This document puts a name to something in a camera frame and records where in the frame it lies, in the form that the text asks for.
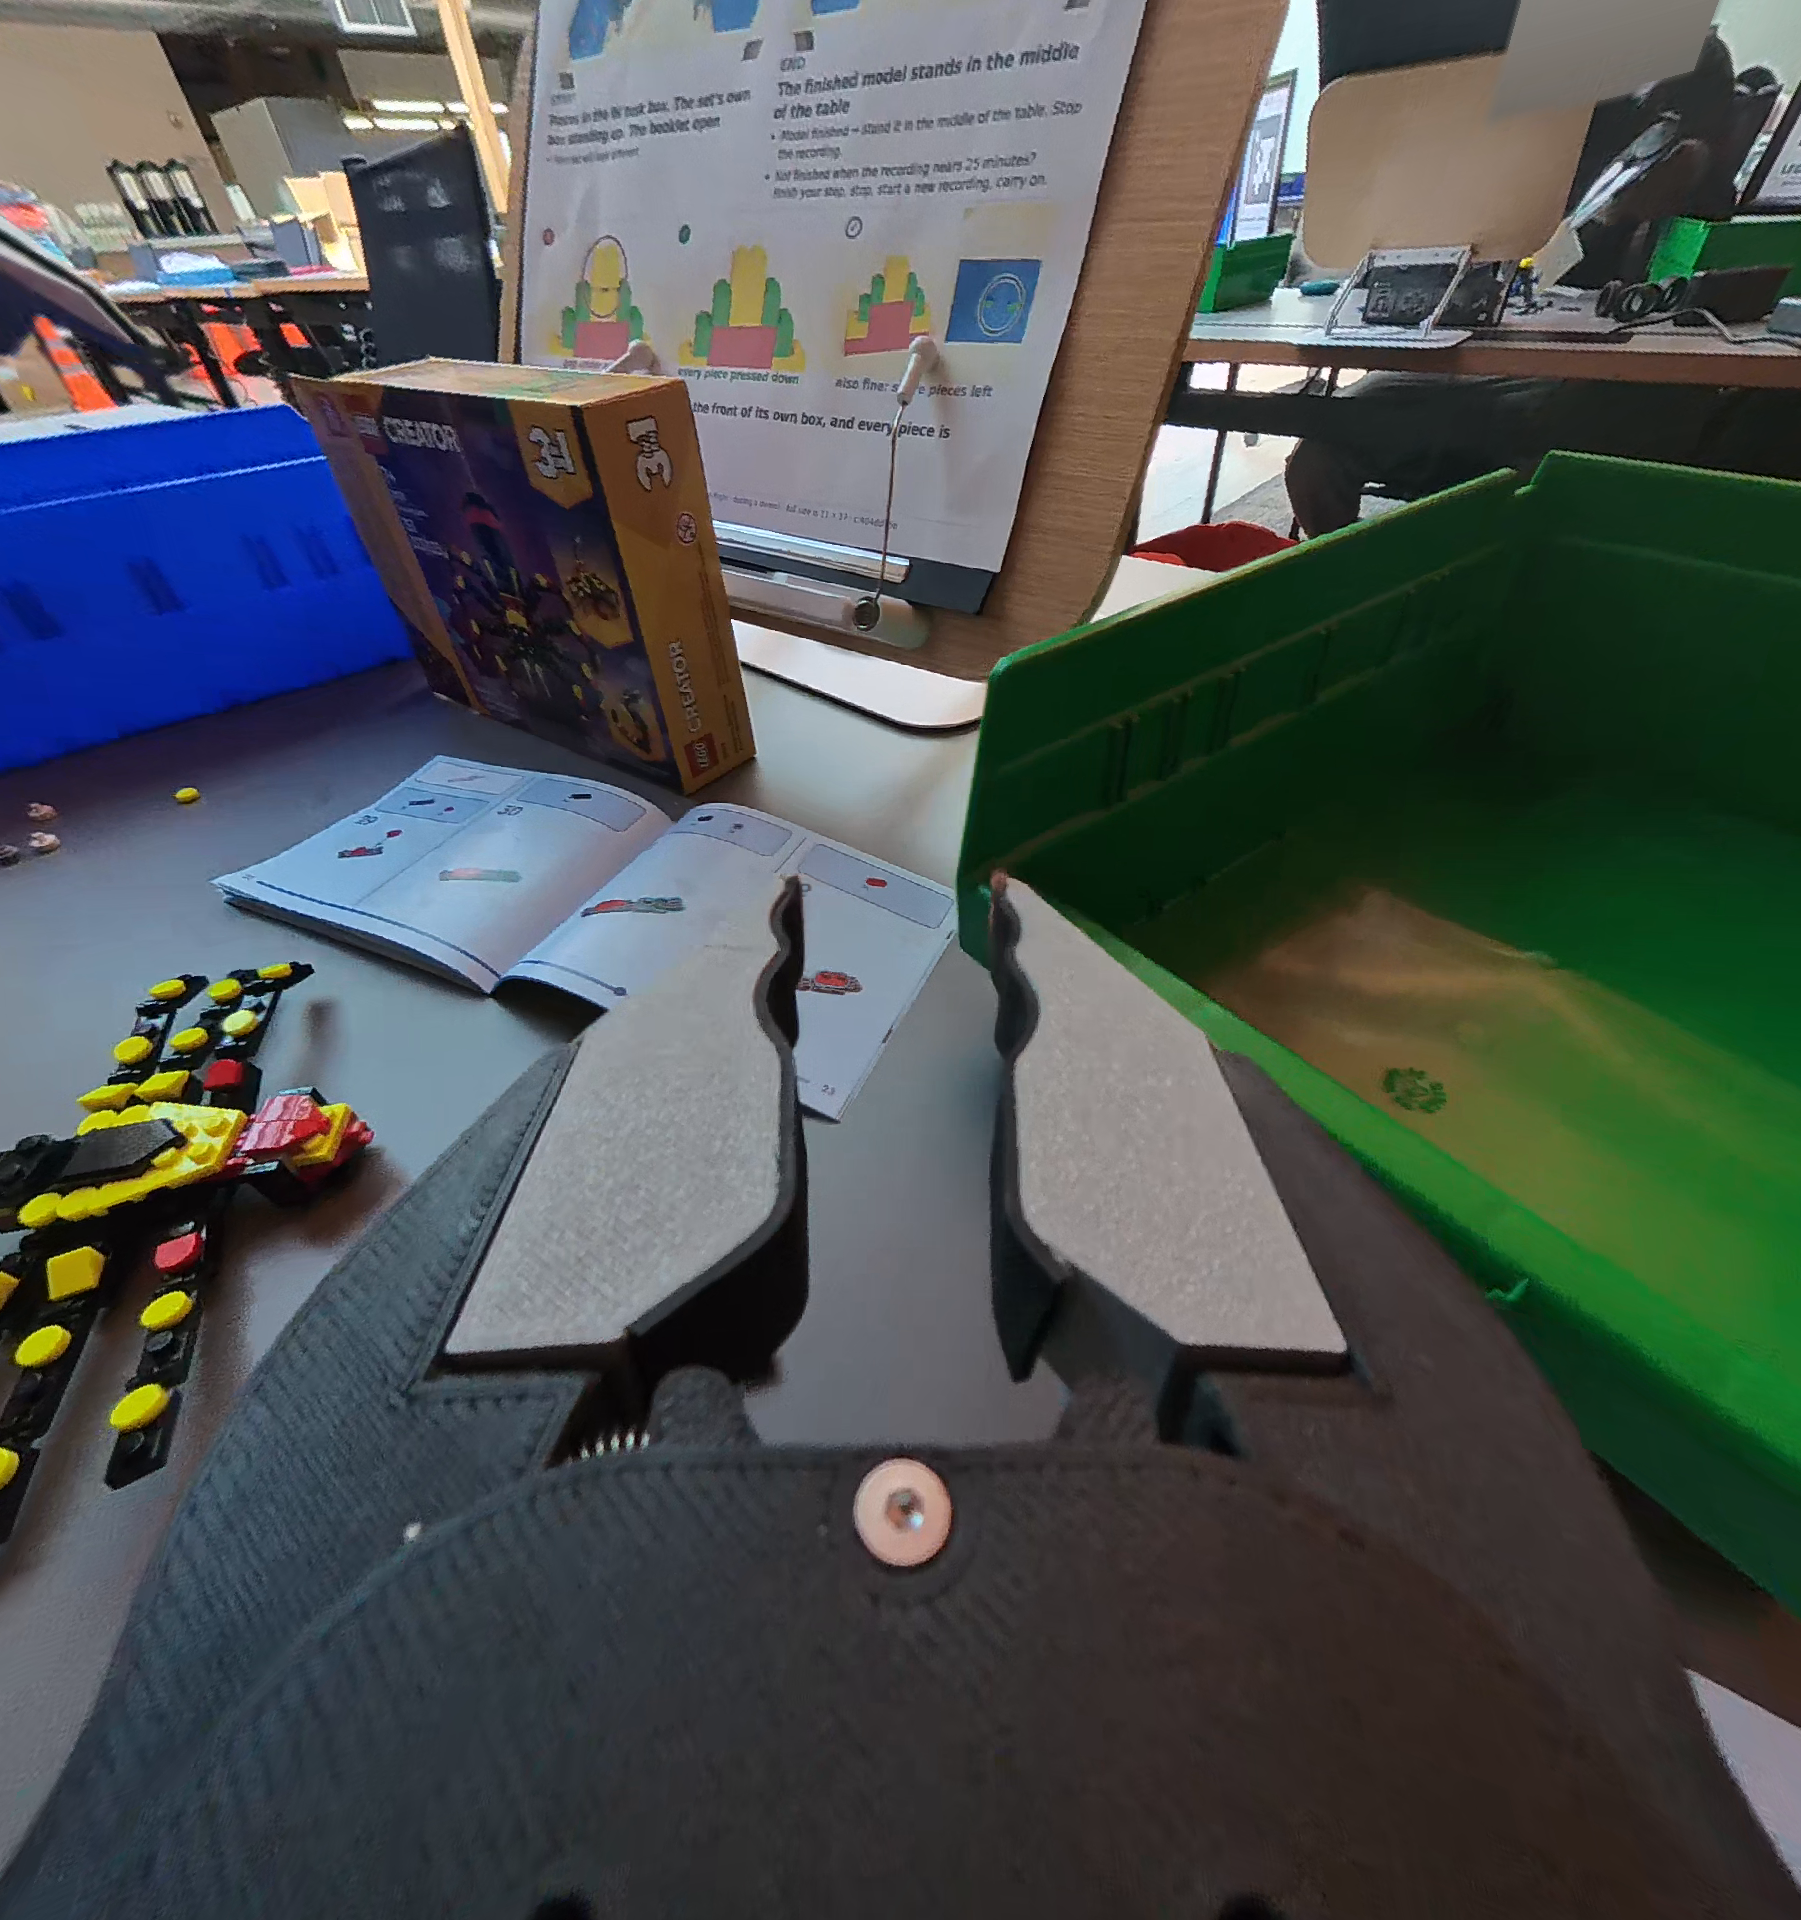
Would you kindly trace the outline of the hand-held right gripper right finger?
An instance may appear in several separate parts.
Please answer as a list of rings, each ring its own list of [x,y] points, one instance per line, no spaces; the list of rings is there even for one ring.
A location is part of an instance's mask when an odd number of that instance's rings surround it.
[[[1122,1380],[1158,1438],[1214,1373],[1353,1350],[1216,1044],[1017,876],[989,886],[991,1304],[1011,1380]]]

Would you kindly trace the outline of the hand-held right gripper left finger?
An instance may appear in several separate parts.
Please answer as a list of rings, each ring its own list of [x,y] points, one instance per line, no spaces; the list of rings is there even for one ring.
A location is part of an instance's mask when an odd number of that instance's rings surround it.
[[[801,894],[770,880],[576,1043],[444,1333],[451,1373],[766,1377],[807,1304]]]

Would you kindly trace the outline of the black yellow red lego spider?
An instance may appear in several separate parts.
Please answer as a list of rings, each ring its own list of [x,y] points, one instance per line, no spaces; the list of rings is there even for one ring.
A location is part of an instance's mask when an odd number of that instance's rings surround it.
[[[311,966],[274,962],[158,981],[105,1078],[63,1137],[0,1150],[0,1548],[18,1523],[58,1411],[97,1323],[139,1269],[135,1367],[107,1411],[107,1490],[155,1474],[172,1447],[224,1222],[240,1193],[307,1204],[373,1144],[347,1101],[267,1092],[260,1053]]]

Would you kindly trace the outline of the open lego instruction booklet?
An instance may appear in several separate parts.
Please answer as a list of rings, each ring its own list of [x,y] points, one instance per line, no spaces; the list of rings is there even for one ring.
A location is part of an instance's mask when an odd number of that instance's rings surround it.
[[[433,757],[381,799],[216,878],[242,909],[482,996],[612,1010],[796,876],[797,1097],[838,1120],[957,928],[954,894],[744,804],[671,820],[624,788]]]

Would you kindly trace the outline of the lego set cardboard box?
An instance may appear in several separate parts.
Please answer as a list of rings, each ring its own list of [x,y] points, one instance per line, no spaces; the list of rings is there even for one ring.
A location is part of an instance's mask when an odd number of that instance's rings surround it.
[[[679,378],[431,357],[289,390],[436,694],[682,795],[754,760]]]

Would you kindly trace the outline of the blue plastic bin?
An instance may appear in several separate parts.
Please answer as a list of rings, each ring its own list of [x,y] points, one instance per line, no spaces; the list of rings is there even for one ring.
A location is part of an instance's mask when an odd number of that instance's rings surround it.
[[[405,659],[289,405],[0,419],[0,772]]]

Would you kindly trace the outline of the background work table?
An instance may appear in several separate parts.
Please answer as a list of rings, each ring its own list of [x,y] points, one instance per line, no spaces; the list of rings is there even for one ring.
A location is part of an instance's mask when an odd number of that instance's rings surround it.
[[[1296,290],[1194,315],[1187,365],[1545,376],[1654,386],[1801,393],[1801,345],[1763,332],[1658,321],[1613,330],[1519,324],[1430,338],[1351,324],[1325,327],[1328,298]]]

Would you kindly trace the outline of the small background green bin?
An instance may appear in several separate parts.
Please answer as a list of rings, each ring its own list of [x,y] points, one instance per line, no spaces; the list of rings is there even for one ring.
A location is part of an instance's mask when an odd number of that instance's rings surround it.
[[[1283,284],[1296,233],[1216,245],[1200,282],[1197,315],[1217,315],[1272,301]]]

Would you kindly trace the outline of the metal electronics box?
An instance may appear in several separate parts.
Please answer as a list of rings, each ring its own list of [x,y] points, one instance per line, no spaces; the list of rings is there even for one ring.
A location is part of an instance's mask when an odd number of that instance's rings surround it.
[[[1324,332],[1385,345],[1452,345],[1499,321],[1514,262],[1460,246],[1370,250],[1334,297]]]

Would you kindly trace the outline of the printed instruction sheet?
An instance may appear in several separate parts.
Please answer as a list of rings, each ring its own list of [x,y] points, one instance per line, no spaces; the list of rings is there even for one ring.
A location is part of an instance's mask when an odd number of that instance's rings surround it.
[[[537,3],[513,125],[520,359],[645,345],[714,517],[996,576],[1142,2]]]

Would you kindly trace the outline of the background wooden display stand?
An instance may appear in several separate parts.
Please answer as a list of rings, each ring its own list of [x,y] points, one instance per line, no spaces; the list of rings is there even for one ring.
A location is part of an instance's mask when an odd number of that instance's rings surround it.
[[[1370,250],[1513,255],[1555,226],[1593,112],[1513,107],[1517,3],[1319,2],[1296,246],[1322,272]]]

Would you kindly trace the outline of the background green plastic bin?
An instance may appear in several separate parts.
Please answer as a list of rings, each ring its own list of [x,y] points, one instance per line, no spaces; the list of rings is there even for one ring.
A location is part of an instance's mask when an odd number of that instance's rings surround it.
[[[1801,295],[1801,213],[1677,215],[1661,221],[1645,280],[1787,265],[1779,297]]]

